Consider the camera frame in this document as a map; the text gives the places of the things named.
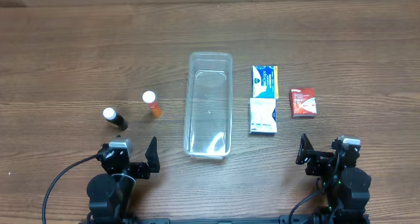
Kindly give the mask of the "red white medicine box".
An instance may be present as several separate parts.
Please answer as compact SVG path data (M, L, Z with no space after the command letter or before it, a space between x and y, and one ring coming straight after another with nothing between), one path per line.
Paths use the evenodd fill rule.
M314 89L292 88L289 93L291 115L297 117L314 117L317 114Z

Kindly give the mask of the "black bottle white cap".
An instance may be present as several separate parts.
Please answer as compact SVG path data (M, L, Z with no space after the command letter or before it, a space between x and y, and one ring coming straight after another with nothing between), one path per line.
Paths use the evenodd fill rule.
M128 123L127 121L124 119L123 116L121 116L120 114L118 114L113 108L105 108L102 111L102 115L104 116L104 118L116 125L118 127L119 130L121 131L125 131L128 128Z

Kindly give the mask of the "white blue medicine box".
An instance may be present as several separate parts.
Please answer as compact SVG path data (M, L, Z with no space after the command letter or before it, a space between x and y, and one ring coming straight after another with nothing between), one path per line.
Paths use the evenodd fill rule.
M276 99L250 98L249 133L275 134L276 132Z

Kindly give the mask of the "orange bottle white cap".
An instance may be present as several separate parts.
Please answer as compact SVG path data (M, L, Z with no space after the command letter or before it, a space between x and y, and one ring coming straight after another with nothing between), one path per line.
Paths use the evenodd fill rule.
M145 91L142 94L142 100L148 105L154 117L158 118L162 115L161 108L157 102L156 94L153 91Z

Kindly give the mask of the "clear plastic container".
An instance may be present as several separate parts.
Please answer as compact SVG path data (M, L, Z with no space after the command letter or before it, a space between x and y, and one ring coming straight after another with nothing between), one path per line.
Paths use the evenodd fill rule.
M231 151L233 59L228 53L194 52L189 58L184 152L221 160Z

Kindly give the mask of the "blue VapoDrops box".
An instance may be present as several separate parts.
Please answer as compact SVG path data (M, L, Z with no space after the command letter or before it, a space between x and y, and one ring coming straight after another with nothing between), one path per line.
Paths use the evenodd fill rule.
M253 98L278 99L278 67L252 66Z

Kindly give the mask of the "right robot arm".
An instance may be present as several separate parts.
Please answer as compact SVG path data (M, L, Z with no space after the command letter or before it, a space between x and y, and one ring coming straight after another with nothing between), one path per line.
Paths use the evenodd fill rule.
M361 140L340 135L332 140L333 152L314 149L306 134L301 135L296 164L306 164L305 173L317 177L316 192L290 211L287 221L294 223L295 211L309 200L324 195L328 206L318 208L301 223L369 223L365 214L370 199L371 176L356 167Z

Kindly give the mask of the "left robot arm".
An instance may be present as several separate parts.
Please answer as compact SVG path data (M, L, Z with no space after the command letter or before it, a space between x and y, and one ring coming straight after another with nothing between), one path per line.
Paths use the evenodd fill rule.
M145 153L146 162L131 162L130 139L117 137L102 145L96 159L104 173L93 177L87 185L90 213L87 223L139 223L129 213L134 187L139 179L159 173L157 138L153 137Z

